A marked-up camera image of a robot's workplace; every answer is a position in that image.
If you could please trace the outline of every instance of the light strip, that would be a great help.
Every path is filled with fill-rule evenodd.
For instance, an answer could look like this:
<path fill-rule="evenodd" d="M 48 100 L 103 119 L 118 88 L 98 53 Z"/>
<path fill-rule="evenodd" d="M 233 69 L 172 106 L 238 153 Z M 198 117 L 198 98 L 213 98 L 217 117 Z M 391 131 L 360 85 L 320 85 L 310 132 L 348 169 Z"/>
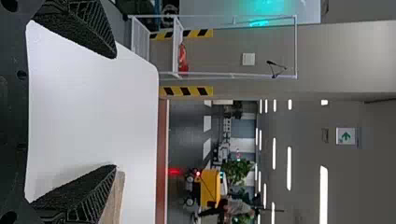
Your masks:
<path fill-rule="evenodd" d="M 320 101 L 320 104 L 321 104 L 321 105 L 328 105 L 328 104 L 329 104 L 329 101 L 328 101 L 328 100 L 321 100 L 321 101 Z"/>
<path fill-rule="evenodd" d="M 288 100 L 288 109 L 289 110 L 293 109 L 293 101 L 292 100 Z"/>
<path fill-rule="evenodd" d="M 272 203 L 271 224 L 275 224 L 275 203 Z"/>
<path fill-rule="evenodd" d="M 276 138 L 273 139 L 273 170 L 276 169 Z"/>
<path fill-rule="evenodd" d="M 259 128 L 256 128 L 256 146 L 259 144 Z"/>
<path fill-rule="evenodd" d="M 264 184 L 263 186 L 262 205 L 264 206 L 264 209 L 267 208 L 267 184 Z"/>
<path fill-rule="evenodd" d="M 276 112 L 276 100 L 274 100 L 274 112 Z"/>
<path fill-rule="evenodd" d="M 320 167 L 320 210 L 319 224 L 327 224 L 329 199 L 329 171 L 326 167 Z"/>
<path fill-rule="evenodd" d="M 265 100 L 265 114 L 268 113 L 268 100 Z"/>
<path fill-rule="evenodd" d="M 288 147 L 287 188 L 289 191 L 291 190 L 291 147 Z"/>
<path fill-rule="evenodd" d="M 254 180 L 255 181 L 257 181 L 257 163 L 256 163 L 256 165 L 254 166 Z"/>
<path fill-rule="evenodd" d="M 262 192 L 262 172 L 259 171 L 259 193 Z"/>
<path fill-rule="evenodd" d="M 259 150 L 262 150 L 262 130 L 260 130 L 259 139 Z"/>
<path fill-rule="evenodd" d="M 262 114 L 262 100 L 260 100 L 260 114 Z"/>

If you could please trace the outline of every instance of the yellow black striped tape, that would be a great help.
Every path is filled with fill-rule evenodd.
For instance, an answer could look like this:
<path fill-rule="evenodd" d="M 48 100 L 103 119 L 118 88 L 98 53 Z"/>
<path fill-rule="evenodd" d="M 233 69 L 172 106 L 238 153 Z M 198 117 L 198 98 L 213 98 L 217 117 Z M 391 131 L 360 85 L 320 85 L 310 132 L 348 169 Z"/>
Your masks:
<path fill-rule="evenodd" d="M 160 96 L 213 96 L 213 87 L 208 86 L 170 86 L 160 87 Z"/>
<path fill-rule="evenodd" d="M 149 38 L 151 40 L 165 40 L 173 37 L 173 31 L 166 33 L 151 34 Z M 185 30 L 183 31 L 184 38 L 209 38 L 213 37 L 213 30 Z"/>

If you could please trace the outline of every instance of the yellow machine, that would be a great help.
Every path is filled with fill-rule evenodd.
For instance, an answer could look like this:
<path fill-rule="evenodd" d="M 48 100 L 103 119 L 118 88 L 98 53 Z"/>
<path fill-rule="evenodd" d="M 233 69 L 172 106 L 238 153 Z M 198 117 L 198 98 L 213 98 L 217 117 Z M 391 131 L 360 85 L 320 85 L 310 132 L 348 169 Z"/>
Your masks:
<path fill-rule="evenodd" d="M 200 185 L 202 208 L 217 207 L 220 201 L 220 171 L 203 170 L 195 176 L 194 182 Z"/>

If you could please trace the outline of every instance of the white wall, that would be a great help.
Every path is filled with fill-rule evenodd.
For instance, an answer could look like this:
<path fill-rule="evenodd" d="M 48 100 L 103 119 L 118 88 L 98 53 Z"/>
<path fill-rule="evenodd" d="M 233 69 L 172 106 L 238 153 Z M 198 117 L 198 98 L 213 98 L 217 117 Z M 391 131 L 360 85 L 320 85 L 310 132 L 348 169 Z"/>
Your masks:
<path fill-rule="evenodd" d="M 320 23 L 320 0 L 182 0 L 181 15 L 229 15 L 226 20 L 182 18 L 185 27 L 211 28 L 232 22 L 232 15 L 298 15 L 298 22 Z"/>
<path fill-rule="evenodd" d="M 330 0 L 329 12 L 322 22 L 394 20 L 396 1 L 393 0 Z"/>
<path fill-rule="evenodd" d="M 114 163 L 126 173 L 121 223 L 154 223 L 158 118 L 156 68 L 117 45 L 106 59 L 31 21 L 30 136 L 26 198 L 31 202 Z"/>

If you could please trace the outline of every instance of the black device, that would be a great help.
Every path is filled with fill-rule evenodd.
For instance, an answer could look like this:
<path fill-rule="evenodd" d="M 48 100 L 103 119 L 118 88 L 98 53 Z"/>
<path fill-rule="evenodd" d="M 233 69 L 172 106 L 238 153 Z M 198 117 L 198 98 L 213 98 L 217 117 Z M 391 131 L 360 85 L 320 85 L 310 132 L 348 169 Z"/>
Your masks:
<path fill-rule="evenodd" d="M 99 0 L 0 0 L 0 223 L 43 223 L 24 193 L 29 146 L 25 32 L 31 19 L 107 58 L 117 57 Z"/>

